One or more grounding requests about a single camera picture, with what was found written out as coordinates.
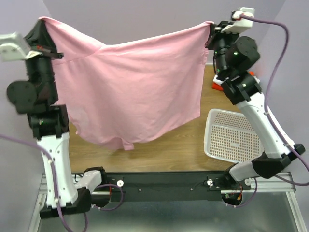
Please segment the pink t shirt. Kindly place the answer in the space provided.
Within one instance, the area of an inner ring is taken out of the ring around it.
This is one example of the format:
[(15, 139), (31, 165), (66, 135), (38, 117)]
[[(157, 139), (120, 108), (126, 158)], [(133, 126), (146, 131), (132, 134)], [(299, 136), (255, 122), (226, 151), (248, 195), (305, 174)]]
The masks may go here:
[(58, 104), (84, 140), (132, 150), (200, 116), (211, 21), (114, 45), (43, 21), (64, 54), (53, 61)]

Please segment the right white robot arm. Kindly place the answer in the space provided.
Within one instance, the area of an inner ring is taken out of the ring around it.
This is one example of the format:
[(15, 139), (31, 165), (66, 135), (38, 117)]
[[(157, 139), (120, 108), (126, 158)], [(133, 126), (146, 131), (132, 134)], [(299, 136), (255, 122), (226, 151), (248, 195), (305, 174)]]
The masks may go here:
[(231, 32), (235, 25), (228, 21), (210, 26), (205, 48), (214, 51), (213, 63), (224, 94), (247, 118), (264, 151), (251, 161), (237, 163), (213, 181), (218, 187), (234, 189), (247, 178), (269, 179), (305, 152), (302, 144), (295, 144), (281, 129), (267, 107), (265, 96), (249, 69), (260, 58), (254, 39)]

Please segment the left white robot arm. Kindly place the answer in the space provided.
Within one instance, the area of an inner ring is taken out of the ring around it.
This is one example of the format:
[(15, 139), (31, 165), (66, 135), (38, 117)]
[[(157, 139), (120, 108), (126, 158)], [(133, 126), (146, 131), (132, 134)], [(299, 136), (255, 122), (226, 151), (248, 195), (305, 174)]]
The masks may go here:
[(27, 80), (10, 83), (6, 95), (18, 114), (26, 114), (37, 146), (41, 149), (47, 181), (47, 200), (41, 218), (86, 213), (91, 208), (94, 190), (106, 188), (102, 167), (87, 169), (74, 183), (69, 159), (69, 117), (64, 104), (58, 105), (58, 92), (52, 61), (63, 58), (57, 51), (43, 20), (23, 36), (20, 33), (0, 37), (3, 61), (23, 60)]

